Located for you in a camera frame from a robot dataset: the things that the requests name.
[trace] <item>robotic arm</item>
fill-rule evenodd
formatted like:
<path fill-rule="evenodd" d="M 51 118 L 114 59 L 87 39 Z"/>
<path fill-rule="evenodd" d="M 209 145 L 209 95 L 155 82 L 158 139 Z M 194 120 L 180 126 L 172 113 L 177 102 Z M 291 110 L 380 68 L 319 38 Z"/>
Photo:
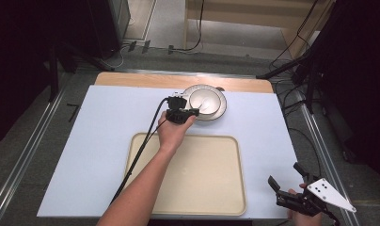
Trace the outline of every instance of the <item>robotic arm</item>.
<path fill-rule="evenodd" d="M 280 190 L 278 183 L 270 176 L 268 183 L 276 192 L 277 205 L 311 217 L 323 212 L 335 220 L 335 225 L 340 225 L 340 222 L 328 211 L 327 203 L 351 212 L 356 212 L 355 207 L 345 200 L 325 178 L 320 179 L 317 176 L 311 175 L 306 172 L 299 163 L 295 163 L 293 167 L 302 175 L 307 187 L 304 188 L 303 193 L 291 194 Z"/>

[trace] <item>electrical wire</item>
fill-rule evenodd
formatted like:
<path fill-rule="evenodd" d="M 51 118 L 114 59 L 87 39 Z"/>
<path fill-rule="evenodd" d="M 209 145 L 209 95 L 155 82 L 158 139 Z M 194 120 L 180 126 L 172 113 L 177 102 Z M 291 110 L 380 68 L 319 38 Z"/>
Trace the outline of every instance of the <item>electrical wire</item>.
<path fill-rule="evenodd" d="M 281 226 L 281 225 L 287 224 L 288 222 L 290 222 L 290 221 L 288 219 L 286 219 L 283 222 L 277 224 L 276 226 Z"/>
<path fill-rule="evenodd" d="M 131 19 L 129 19 L 128 25 L 133 25 L 133 24 L 135 24 L 135 19 L 131 17 Z"/>
<path fill-rule="evenodd" d="M 176 51 L 192 51 L 192 50 L 196 49 L 197 46 L 199 45 L 199 43 L 201 42 L 201 23 L 202 23 L 202 14 L 204 12 L 204 3 L 205 3 L 205 0 L 202 0 L 201 12 L 199 14 L 198 41 L 197 41 L 196 45 L 190 49 L 173 49 L 173 50 L 176 50 Z"/>
<path fill-rule="evenodd" d="M 291 59 L 278 59 L 278 58 L 279 58 L 279 56 L 278 56 L 274 61 L 270 62 L 269 66 L 268 66 L 269 72 L 272 71 L 272 67 L 273 67 L 274 69 L 277 69 L 277 68 L 278 68 L 276 65 L 274 65 L 275 62 L 278 62 L 278 61 L 280 61 L 280 60 L 282 60 L 282 61 L 288 61 L 288 62 L 291 62 L 291 61 L 292 61 Z M 290 72 L 289 70 L 287 70 L 285 73 L 286 73 L 286 74 L 293 74 L 293 72 Z"/>
<path fill-rule="evenodd" d="M 182 53 L 182 54 L 187 54 L 187 55 L 193 55 L 193 54 L 199 54 L 201 51 L 204 49 L 204 45 L 201 43 L 201 49 L 196 51 L 196 52 L 188 52 L 188 51 L 183 51 L 183 50 L 178 50 L 178 49 L 169 49 L 169 48 L 161 48 L 161 47 L 147 47 L 149 49 L 155 49 L 155 50 L 164 50 L 164 51 L 172 51 L 175 53 Z"/>
<path fill-rule="evenodd" d="M 136 156 L 135 156 L 134 161 L 132 162 L 131 167 L 129 167 L 129 170 L 128 170 L 128 172 L 126 173 L 125 178 L 123 179 L 122 183 L 120 184 L 120 186 L 119 186 L 119 188 L 118 188 L 116 194 L 114 195 L 114 197 L 113 197 L 111 203 L 112 203 L 112 202 L 113 202 L 113 201 L 119 196 L 120 192 L 121 192 L 122 189 L 125 187 L 126 182 L 128 181 L 129 177 L 132 175 L 132 171 L 133 171 L 134 168 L 135 168 L 135 165 L 136 165 L 136 163 L 137 163 L 137 160 L 140 158 L 140 155 L 143 153 L 143 150 L 144 150 L 144 148 L 146 147 L 146 144 L 149 142 L 151 136 L 152 136 L 152 135 L 155 133 L 155 131 L 157 131 L 158 128 L 159 128 L 159 127 L 165 122 L 165 121 L 163 121 L 161 124 L 159 124 L 159 125 L 157 126 L 157 128 L 154 130 L 154 132 L 151 133 L 152 127 L 153 127 L 153 125 L 154 125 L 154 123 L 155 123 L 155 120 L 157 119 L 157 115 L 158 115 L 158 113 L 160 112 L 161 106 L 162 106 L 163 103 L 164 103 L 165 101 L 167 101 L 167 100 L 168 100 L 167 98 L 164 98 L 164 100 L 162 100 L 161 103 L 158 105 L 158 108 L 157 108 L 157 110 L 155 111 L 155 114 L 154 114 L 154 118 L 152 119 L 152 122 L 151 122 L 151 125 L 150 125 L 150 128 L 149 128 L 149 131 L 147 132 L 146 137 L 144 138 L 142 145 L 140 146 L 139 150 L 137 151 L 137 154 L 136 154 Z"/>
<path fill-rule="evenodd" d="M 304 26 L 305 26 L 305 24 L 307 23 L 307 21 L 308 21 L 308 19 L 309 19 L 309 17 L 310 17 L 310 15 L 311 15 L 311 13 L 312 13 L 312 11 L 314 10 L 314 8 L 315 8 L 315 6 L 316 6 L 316 4 L 317 4 L 317 2 L 318 2 L 319 0 L 315 0 L 314 2 L 313 2 L 313 4 L 312 4 L 312 6 L 311 6 L 311 8 L 310 8 L 310 10 L 309 10 L 309 12 L 308 12 L 308 14 L 307 14 L 307 16 L 305 17 L 305 19 L 304 19 L 304 21 L 302 22 L 302 24 L 298 27 L 298 30 L 296 31 L 296 35 L 295 35 L 295 37 L 293 38 L 293 40 L 290 42 L 290 44 L 288 44 L 287 45 L 287 47 L 269 64 L 269 71 L 270 71 L 270 68 L 271 67 L 274 67 L 274 68 L 277 68 L 276 66 L 275 66 L 275 62 L 277 62 L 278 61 L 278 59 L 287 51 L 287 50 L 289 50 L 289 48 L 293 45 L 293 43 L 295 42 L 295 40 L 296 40 L 296 38 L 299 38 L 299 39 L 301 39 L 306 45 L 307 45 L 307 50 L 310 48 L 310 46 L 309 46 L 309 43 L 305 40 L 305 39 L 303 39 L 301 36 L 300 36 L 300 33 L 301 33 L 301 31 L 302 31 L 302 29 L 304 28 Z"/>
<path fill-rule="evenodd" d="M 304 101 L 301 101 L 301 102 L 297 102 L 295 106 L 293 106 L 293 108 L 284 114 L 284 117 L 287 118 L 289 117 L 293 112 L 296 112 L 300 107 L 301 107 L 301 104 L 304 104 L 305 102 Z"/>
<path fill-rule="evenodd" d="M 332 212 L 328 211 L 327 208 L 325 210 L 322 210 L 322 212 L 327 214 L 329 218 L 334 220 L 334 226 L 340 226 L 339 219 Z"/>
<path fill-rule="evenodd" d="M 277 85 L 278 85 L 279 83 L 281 83 L 281 82 L 290 82 L 290 81 L 291 81 L 291 79 L 283 79 L 283 80 L 279 80 L 279 81 L 277 81 L 277 82 L 275 83 L 275 93 L 276 93 L 276 96 L 277 96 L 278 102 L 280 103 L 280 107 L 283 107 L 283 103 L 282 103 L 281 100 L 280 100 L 280 95 L 281 95 L 283 92 L 281 92 L 281 93 L 277 93 L 277 92 L 278 92 Z"/>
<path fill-rule="evenodd" d="M 130 46 L 130 45 L 126 45 L 126 44 L 124 44 L 124 45 L 122 45 L 121 49 L 119 50 L 120 59 L 121 59 L 119 65 L 117 65 L 117 66 L 110 65 L 110 64 L 108 64 L 107 62 L 105 62 L 105 61 L 102 60 L 102 59 L 101 59 L 100 61 L 101 61 L 103 64 L 105 64 L 106 66 L 108 66 L 108 67 L 110 67 L 110 68 L 113 68 L 113 69 L 116 69 L 117 67 L 122 66 L 122 64 L 123 64 L 123 55 L 122 55 L 122 51 L 123 51 L 124 49 L 128 48 L 129 46 Z"/>
<path fill-rule="evenodd" d="M 277 95 L 278 95 L 278 96 L 279 96 L 279 95 L 282 95 L 283 93 L 288 92 L 288 91 L 291 91 L 292 89 L 286 89 L 286 90 L 283 90 L 283 91 L 281 91 L 280 93 L 278 93 Z"/>
<path fill-rule="evenodd" d="M 316 156 L 317 165 L 318 165 L 318 168 L 319 168 L 318 177 L 322 177 L 322 167 L 321 167 L 321 163 L 320 163 L 320 157 L 317 154 L 317 150 L 316 150 L 315 146 L 313 145 L 313 142 L 310 140 L 310 138 L 307 135 L 305 135 L 302 131 L 300 131 L 298 129 L 289 128 L 289 131 L 295 131 L 295 132 L 297 132 L 298 134 L 300 134 L 302 137 L 304 137 L 308 141 L 308 143 L 310 144 L 310 146 L 313 148 L 313 151 L 314 151 L 315 156 Z"/>
<path fill-rule="evenodd" d="M 300 85 L 298 85 L 298 86 L 296 86 L 296 87 L 290 89 L 290 91 L 287 92 L 287 94 L 284 96 L 284 99 L 283 99 L 283 107 L 285 107 L 287 97 L 290 95 L 290 93 L 292 93 L 294 90 L 298 90 L 298 88 L 301 87 L 301 86 L 302 86 L 302 84 L 300 84 Z"/>
<path fill-rule="evenodd" d="M 283 106 L 283 107 L 281 108 L 281 110 L 289 109 L 289 108 L 294 107 L 294 106 L 297 106 L 297 105 L 299 105 L 299 104 L 303 104 L 304 102 L 305 102 L 305 100 L 301 100 L 301 101 L 295 102 L 295 103 L 292 104 L 292 105 Z"/>

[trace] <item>black cable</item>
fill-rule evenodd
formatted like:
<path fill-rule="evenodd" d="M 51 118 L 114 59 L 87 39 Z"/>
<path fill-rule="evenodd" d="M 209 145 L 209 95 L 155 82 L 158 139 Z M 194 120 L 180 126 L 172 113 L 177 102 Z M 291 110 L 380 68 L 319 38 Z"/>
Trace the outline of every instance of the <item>black cable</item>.
<path fill-rule="evenodd" d="M 276 226 L 281 226 L 281 225 L 284 225 L 286 223 L 290 222 L 288 219 L 284 220 L 283 222 L 277 224 Z"/>
<path fill-rule="evenodd" d="M 298 85 L 298 86 L 296 86 L 296 87 L 290 89 L 290 91 L 287 92 L 287 94 L 284 96 L 284 99 L 283 99 L 283 107 L 286 106 L 286 100 L 287 100 L 287 97 L 290 95 L 290 93 L 292 93 L 294 90 L 296 90 L 296 89 L 299 88 L 300 86 L 302 86 L 302 84 L 300 84 L 300 85 Z"/>
<path fill-rule="evenodd" d="M 129 47 L 130 44 L 126 44 L 126 43 L 123 43 L 121 46 L 120 46 L 120 49 L 119 49 L 119 54 L 120 54 L 120 64 L 119 65 L 110 65 L 109 63 L 105 62 L 104 60 L 100 59 L 100 62 L 102 64 L 104 64 L 105 66 L 108 66 L 110 67 L 112 70 L 115 70 L 116 68 L 120 67 L 122 64 L 123 64 L 123 55 L 122 55 L 122 51 L 126 48 L 126 47 Z"/>
<path fill-rule="evenodd" d="M 143 45 L 136 45 L 135 48 L 144 48 Z M 182 54 L 187 54 L 187 55 L 192 55 L 192 54 L 198 54 L 199 52 L 187 52 L 185 50 L 179 50 L 179 49 L 169 49 L 169 48 L 163 48 L 163 47 L 147 47 L 148 49 L 154 49 L 154 50 L 163 50 L 163 51 L 172 51 L 175 53 L 182 53 Z"/>
<path fill-rule="evenodd" d="M 302 102 L 297 103 L 297 105 L 294 106 L 289 112 L 287 112 L 287 113 L 284 115 L 284 117 L 287 118 L 287 117 L 289 117 L 293 112 L 296 112 L 296 111 L 299 109 L 299 107 L 301 107 L 300 104 L 303 104 L 303 103 L 302 103 Z"/>
<path fill-rule="evenodd" d="M 70 119 L 68 120 L 68 122 L 71 122 L 73 120 L 73 118 L 75 118 L 76 112 L 78 112 L 80 105 L 74 105 L 74 104 L 67 103 L 67 106 L 74 106 L 75 107 L 75 109 L 72 112 L 72 115 L 70 116 Z"/>
<path fill-rule="evenodd" d="M 201 22 L 202 22 L 202 14 L 203 14 L 203 12 L 204 12 L 204 2 L 205 2 L 205 0 L 202 0 L 202 4 L 201 4 L 201 13 L 199 14 L 198 41 L 197 41 L 196 45 L 195 45 L 193 48 L 190 48 L 190 49 L 173 49 L 173 50 L 191 51 L 191 50 L 196 49 L 197 46 L 199 45 L 199 43 L 201 42 Z"/>
<path fill-rule="evenodd" d="M 334 226 L 340 226 L 340 221 L 339 219 L 330 211 L 328 211 L 328 209 L 323 209 L 322 210 L 323 213 L 327 214 L 329 218 L 333 219 L 334 220 Z"/>
<path fill-rule="evenodd" d="M 278 59 L 278 58 L 276 58 L 274 61 L 270 62 L 269 66 L 268 66 L 269 72 L 272 71 L 271 67 L 273 67 L 274 69 L 277 69 L 277 68 L 278 68 L 278 66 L 274 65 L 274 63 L 275 63 L 275 62 L 278 62 L 279 60 L 288 61 L 288 62 L 286 62 L 286 63 L 289 63 L 289 62 L 292 61 L 291 59 Z M 289 75 L 293 74 L 293 72 L 289 72 L 289 70 L 286 70 L 285 73 L 286 73 L 286 74 L 289 74 Z"/>
<path fill-rule="evenodd" d="M 313 151 L 316 155 L 316 159 L 317 159 L 317 165 L 319 167 L 319 175 L 318 177 L 322 177 L 322 168 L 320 167 L 320 158 L 319 158 L 319 155 L 317 154 L 317 150 L 315 148 L 315 146 L 313 145 L 313 142 L 310 140 L 310 138 L 308 136 L 306 136 L 302 131 L 298 130 L 298 129 L 295 129 L 295 128 L 289 128 L 289 131 L 295 131 L 297 133 L 299 133 L 300 135 L 302 135 L 307 141 L 308 143 L 310 144 L 310 146 L 312 146 L 313 148 Z"/>
<path fill-rule="evenodd" d="M 304 102 L 305 102 L 305 100 L 301 100 L 301 101 L 298 101 L 298 102 L 293 103 L 292 105 L 283 106 L 283 107 L 281 108 L 281 110 L 282 110 L 282 111 L 287 110 L 288 108 L 291 108 L 291 107 L 293 107 L 293 106 L 295 106 L 295 105 L 303 104 Z"/>
<path fill-rule="evenodd" d="M 284 107 L 283 103 L 281 102 L 280 100 L 280 95 L 283 94 L 284 92 L 286 92 L 287 90 L 283 90 L 282 92 L 278 92 L 277 90 L 277 85 L 280 83 L 280 82 L 286 82 L 286 81 L 292 81 L 291 79 L 283 79 L 283 80 L 280 80 L 280 81 L 277 81 L 275 83 L 275 93 L 276 93 L 276 96 L 277 96 L 277 99 L 278 99 L 278 102 L 280 103 L 280 107 Z"/>
<path fill-rule="evenodd" d="M 312 7 L 310 8 L 307 16 L 305 17 L 304 21 L 302 22 L 302 24 L 298 27 L 298 30 L 296 31 L 296 36 L 293 38 L 293 40 L 290 42 L 290 44 L 287 45 L 287 48 L 285 48 L 270 64 L 269 64 L 269 71 L 270 71 L 270 67 L 273 66 L 273 67 L 276 67 L 274 64 L 276 61 L 278 61 L 278 59 L 287 51 L 289 50 L 290 46 L 293 45 L 293 43 L 295 42 L 296 38 L 300 38 L 306 45 L 307 45 L 307 50 L 309 49 L 309 44 L 306 40 L 304 40 L 299 34 L 301 33 L 301 30 L 302 28 L 304 28 L 305 24 L 307 23 L 309 17 L 310 17 L 310 14 L 312 13 L 312 11 L 314 10 L 317 2 L 319 0 L 315 0 L 313 2 L 313 5 Z"/>
<path fill-rule="evenodd" d="M 137 151 L 137 154 L 136 154 L 136 156 L 135 156 L 134 161 L 132 162 L 131 167 L 129 167 L 129 170 L 128 170 L 128 172 L 126 173 L 125 178 L 123 179 L 122 183 L 120 184 L 120 186 L 119 186 L 119 188 L 118 188 L 116 194 L 114 195 L 112 201 L 110 202 L 110 204 L 111 204 L 111 203 L 112 203 L 112 202 L 113 202 L 113 201 L 119 196 L 120 192 L 121 192 L 122 189 L 125 187 L 126 182 L 128 181 L 129 177 L 132 175 L 132 171 L 133 171 L 134 168 L 135 168 L 135 165 L 136 165 L 136 163 L 137 163 L 137 160 L 139 159 L 140 155 L 143 153 L 143 150 L 144 150 L 144 148 L 146 147 L 146 144 L 147 144 L 147 142 L 150 140 L 151 136 L 155 133 L 155 131 L 157 131 L 157 129 L 159 128 L 159 126 L 161 126 L 161 124 L 163 124 L 163 123 L 165 122 L 165 121 L 163 121 L 160 125 L 158 125 L 157 128 L 155 129 L 155 131 L 154 131 L 152 134 L 150 134 L 150 133 L 151 133 L 152 126 L 154 125 L 155 120 L 156 120 L 156 118 L 157 118 L 157 115 L 158 115 L 158 113 L 160 112 L 161 106 L 162 106 L 162 104 L 163 104 L 165 101 L 167 101 L 167 100 L 168 100 L 168 98 L 165 98 L 165 99 L 164 99 L 163 101 L 161 101 L 161 103 L 158 105 L 158 108 L 157 108 L 157 110 L 156 110 L 156 112 L 155 112 L 155 114 L 154 114 L 154 118 L 152 119 L 152 122 L 151 122 L 151 125 L 150 125 L 150 128 L 149 128 L 149 131 L 147 132 L 146 137 L 144 138 L 143 143 L 142 143 L 142 145 L 141 145 L 140 148 L 139 148 L 139 151 Z"/>
<path fill-rule="evenodd" d="M 301 85 L 297 85 L 296 87 L 291 88 L 291 89 L 283 90 L 283 91 L 281 91 L 280 93 L 278 93 L 277 95 L 279 96 L 279 95 L 281 95 L 281 94 L 283 94 L 284 92 L 287 92 L 287 91 L 292 92 L 294 89 L 296 89 L 297 91 L 299 91 L 297 88 L 299 88 L 299 87 L 302 86 L 302 85 L 303 85 L 303 84 L 301 84 Z"/>

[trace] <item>fingers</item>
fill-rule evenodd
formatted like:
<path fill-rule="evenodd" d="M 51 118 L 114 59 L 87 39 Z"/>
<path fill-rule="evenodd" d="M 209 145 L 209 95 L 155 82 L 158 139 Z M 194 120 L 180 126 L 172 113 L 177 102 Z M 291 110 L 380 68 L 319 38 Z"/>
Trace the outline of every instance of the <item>fingers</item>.
<path fill-rule="evenodd" d="M 160 119 L 158 120 L 158 124 L 161 124 L 165 120 L 166 120 L 166 111 L 163 111 L 163 113 L 161 113 Z"/>
<path fill-rule="evenodd" d="M 196 116 L 190 116 L 187 121 L 184 123 L 184 127 L 186 128 L 186 130 L 188 128 L 190 128 L 190 126 L 192 126 L 192 124 L 194 123 L 194 121 L 196 120 Z"/>
<path fill-rule="evenodd" d="M 289 193 L 293 194 L 293 195 L 296 195 L 296 192 L 292 188 L 289 189 Z"/>

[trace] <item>wrist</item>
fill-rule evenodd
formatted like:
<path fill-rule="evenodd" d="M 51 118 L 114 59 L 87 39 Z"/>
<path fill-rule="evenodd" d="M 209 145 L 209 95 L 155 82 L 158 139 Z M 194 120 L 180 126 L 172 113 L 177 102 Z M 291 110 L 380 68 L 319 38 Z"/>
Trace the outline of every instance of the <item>wrist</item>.
<path fill-rule="evenodd" d="M 157 154 L 160 154 L 161 156 L 163 157 L 166 157 L 166 158 L 172 158 L 173 155 L 175 155 L 176 153 L 176 150 L 173 149 L 173 148 L 170 148 L 170 147 L 160 147 L 160 149 L 158 150 L 158 153 Z"/>

